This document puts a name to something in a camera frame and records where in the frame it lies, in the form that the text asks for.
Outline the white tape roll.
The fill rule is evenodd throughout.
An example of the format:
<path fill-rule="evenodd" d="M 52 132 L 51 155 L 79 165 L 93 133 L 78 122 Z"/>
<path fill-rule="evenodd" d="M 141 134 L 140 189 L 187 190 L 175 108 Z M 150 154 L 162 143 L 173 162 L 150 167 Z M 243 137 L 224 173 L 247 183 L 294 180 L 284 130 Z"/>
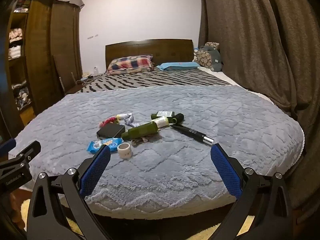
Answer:
<path fill-rule="evenodd" d="M 123 142 L 118 145 L 117 152 L 121 159 L 130 159 L 132 157 L 131 145 L 127 142 Z"/>

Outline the black box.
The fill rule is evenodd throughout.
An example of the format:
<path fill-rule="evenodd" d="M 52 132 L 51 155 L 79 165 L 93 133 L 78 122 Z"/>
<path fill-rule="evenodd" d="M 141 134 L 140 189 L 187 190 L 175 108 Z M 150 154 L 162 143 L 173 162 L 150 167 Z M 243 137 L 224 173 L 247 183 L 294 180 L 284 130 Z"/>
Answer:
<path fill-rule="evenodd" d="M 108 123 L 97 131 L 98 139 L 121 138 L 125 132 L 125 126 L 120 124 Z"/>

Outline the black pen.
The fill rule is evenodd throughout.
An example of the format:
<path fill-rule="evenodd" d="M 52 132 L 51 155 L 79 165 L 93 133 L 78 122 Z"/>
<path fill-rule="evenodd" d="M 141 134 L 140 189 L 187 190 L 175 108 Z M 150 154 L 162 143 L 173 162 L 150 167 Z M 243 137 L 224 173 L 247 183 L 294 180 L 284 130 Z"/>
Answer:
<path fill-rule="evenodd" d="M 174 130 L 195 139 L 198 142 L 202 142 L 204 144 L 207 145 L 213 145 L 214 144 L 214 140 L 210 137 L 208 137 L 206 134 L 201 133 L 199 131 L 196 131 L 194 129 L 191 128 L 187 128 L 185 126 L 182 125 L 170 125 L 171 128 L 173 128 Z"/>

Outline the pink green knit toy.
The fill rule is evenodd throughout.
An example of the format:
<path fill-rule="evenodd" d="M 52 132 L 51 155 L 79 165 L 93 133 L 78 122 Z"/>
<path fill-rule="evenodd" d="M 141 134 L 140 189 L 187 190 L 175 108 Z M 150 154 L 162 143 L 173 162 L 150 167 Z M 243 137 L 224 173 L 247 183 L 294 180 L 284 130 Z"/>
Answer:
<path fill-rule="evenodd" d="M 111 116 L 111 117 L 107 118 L 106 120 L 100 122 L 99 127 L 102 128 L 106 124 L 118 124 L 118 123 L 119 123 L 119 119 L 116 116 Z"/>

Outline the blue white cloth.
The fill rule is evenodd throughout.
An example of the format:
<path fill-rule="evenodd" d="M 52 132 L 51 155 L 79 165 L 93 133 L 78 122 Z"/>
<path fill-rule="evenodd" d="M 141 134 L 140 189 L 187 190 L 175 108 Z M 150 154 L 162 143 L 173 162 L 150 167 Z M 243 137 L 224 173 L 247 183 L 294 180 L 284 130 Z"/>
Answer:
<path fill-rule="evenodd" d="M 139 124 L 135 122 L 135 119 L 132 113 L 125 114 L 123 120 L 125 122 L 125 125 L 127 126 L 130 126 L 130 127 L 139 126 Z"/>

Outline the large green bottle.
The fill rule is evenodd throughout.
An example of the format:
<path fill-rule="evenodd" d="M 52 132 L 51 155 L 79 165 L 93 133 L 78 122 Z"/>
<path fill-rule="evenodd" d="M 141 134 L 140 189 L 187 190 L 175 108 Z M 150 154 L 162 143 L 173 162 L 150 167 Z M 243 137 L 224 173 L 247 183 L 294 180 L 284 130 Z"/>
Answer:
<path fill-rule="evenodd" d="M 127 130 L 126 132 L 122 133 L 121 138 L 123 140 L 133 140 L 155 133 L 158 133 L 157 124 L 155 122 L 149 122 Z"/>

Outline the small green bottle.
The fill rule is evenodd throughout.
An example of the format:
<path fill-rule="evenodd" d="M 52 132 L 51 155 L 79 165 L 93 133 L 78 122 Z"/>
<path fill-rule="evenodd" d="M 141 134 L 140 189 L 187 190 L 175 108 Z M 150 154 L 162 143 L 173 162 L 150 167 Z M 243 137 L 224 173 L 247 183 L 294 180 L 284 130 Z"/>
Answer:
<path fill-rule="evenodd" d="M 157 119 L 161 117 L 166 117 L 166 118 L 173 118 L 175 116 L 175 113 L 173 111 L 158 111 L 155 114 L 151 114 L 150 117 L 151 119 Z"/>

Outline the white cream tube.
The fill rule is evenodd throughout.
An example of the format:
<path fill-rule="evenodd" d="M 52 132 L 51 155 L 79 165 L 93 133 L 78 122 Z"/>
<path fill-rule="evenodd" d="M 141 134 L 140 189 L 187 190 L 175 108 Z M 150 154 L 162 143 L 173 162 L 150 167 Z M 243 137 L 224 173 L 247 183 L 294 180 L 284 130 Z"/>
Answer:
<path fill-rule="evenodd" d="M 124 120 L 124 119 L 129 118 L 131 115 L 132 115 L 131 113 L 117 114 L 117 115 L 116 115 L 116 118 L 117 118 L 118 120 Z"/>

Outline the white yellow tube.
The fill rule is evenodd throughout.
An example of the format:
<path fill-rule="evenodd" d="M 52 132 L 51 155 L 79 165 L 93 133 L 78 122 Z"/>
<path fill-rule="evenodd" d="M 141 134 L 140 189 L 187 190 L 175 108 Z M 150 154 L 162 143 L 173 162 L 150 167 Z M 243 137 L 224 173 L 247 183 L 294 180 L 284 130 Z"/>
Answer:
<path fill-rule="evenodd" d="M 161 116 L 151 120 L 157 125 L 157 128 L 163 128 L 169 126 L 169 119 L 166 116 Z"/>

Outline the wooden nightstand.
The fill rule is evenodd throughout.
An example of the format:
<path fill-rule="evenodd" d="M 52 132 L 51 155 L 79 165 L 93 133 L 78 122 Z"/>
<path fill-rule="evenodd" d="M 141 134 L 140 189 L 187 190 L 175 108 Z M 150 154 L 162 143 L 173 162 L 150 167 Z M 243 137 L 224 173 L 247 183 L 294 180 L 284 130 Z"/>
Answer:
<path fill-rule="evenodd" d="M 71 88 L 67 89 L 65 92 L 65 95 L 68 94 L 75 94 L 77 92 L 80 92 L 83 88 L 86 87 L 89 83 L 92 83 L 96 78 L 98 78 L 99 75 L 94 76 L 93 74 L 84 75 L 80 80 L 74 80 L 74 85 L 71 86 Z"/>

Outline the wooden wardrobe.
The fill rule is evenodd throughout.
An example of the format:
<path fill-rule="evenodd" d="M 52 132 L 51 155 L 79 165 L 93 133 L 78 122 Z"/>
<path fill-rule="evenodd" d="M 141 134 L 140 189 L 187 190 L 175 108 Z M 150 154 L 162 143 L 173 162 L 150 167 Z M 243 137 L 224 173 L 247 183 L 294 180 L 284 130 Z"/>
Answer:
<path fill-rule="evenodd" d="M 1 137 L 13 138 L 82 76 L 80 6 L 12 0 L 1 10 Z"/>

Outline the black round cap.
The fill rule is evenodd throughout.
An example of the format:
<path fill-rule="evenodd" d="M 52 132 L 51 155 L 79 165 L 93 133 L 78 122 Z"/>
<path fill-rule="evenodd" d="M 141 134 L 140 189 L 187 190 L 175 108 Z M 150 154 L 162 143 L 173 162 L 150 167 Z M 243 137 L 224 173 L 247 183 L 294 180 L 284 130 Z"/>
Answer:
<path fill-rule="evenodd" d="M 184 120 L 184 115 L 182 113 L 178 113 L 172 117 L 172 124 L 180 124 Z"/>

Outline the zebra striped bed sheet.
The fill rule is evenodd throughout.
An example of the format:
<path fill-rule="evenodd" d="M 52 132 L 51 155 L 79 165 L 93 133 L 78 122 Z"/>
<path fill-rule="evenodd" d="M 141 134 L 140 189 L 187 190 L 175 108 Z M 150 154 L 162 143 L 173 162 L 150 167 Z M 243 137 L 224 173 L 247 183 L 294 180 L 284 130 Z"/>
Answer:
<path fill-rule="evenodd" d="M 200 69 L 163 71 L 154 69 L 151 72 L 133 74 L 107 75 L 103 74 L 92 81 L 86 82 L 80 89 L 81 93 L 93 93 L 105 90 L 119 90 L 153 86 L 210 86 L 229 85 L 212 74 Z"/>

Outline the wooden headboard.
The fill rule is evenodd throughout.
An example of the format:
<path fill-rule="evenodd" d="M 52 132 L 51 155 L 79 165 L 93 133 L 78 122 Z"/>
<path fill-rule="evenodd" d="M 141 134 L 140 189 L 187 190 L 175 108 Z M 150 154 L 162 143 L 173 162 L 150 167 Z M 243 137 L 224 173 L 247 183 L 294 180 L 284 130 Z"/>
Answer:
<path fill-rule="evenodd" d="M 105 46 L 105 62 L 121 57 L 152 55 L 152 62 L 191 62 L 194 59 L 193 41 L 188 39 L 149 39 L 115 43 Z"/>

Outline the brown curtain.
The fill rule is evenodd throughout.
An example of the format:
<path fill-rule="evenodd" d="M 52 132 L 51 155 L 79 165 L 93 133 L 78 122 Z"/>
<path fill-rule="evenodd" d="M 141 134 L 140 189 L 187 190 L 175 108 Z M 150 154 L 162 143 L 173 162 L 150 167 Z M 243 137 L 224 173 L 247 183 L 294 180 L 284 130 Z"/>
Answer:
<path fill-rule="evenodd" d="M 308 0 L 202 0 L 199 43 L 218 42 L 223 72 L 297 120 L 305 155 L 294 207 L 319 206 L 319 18 Z"/>

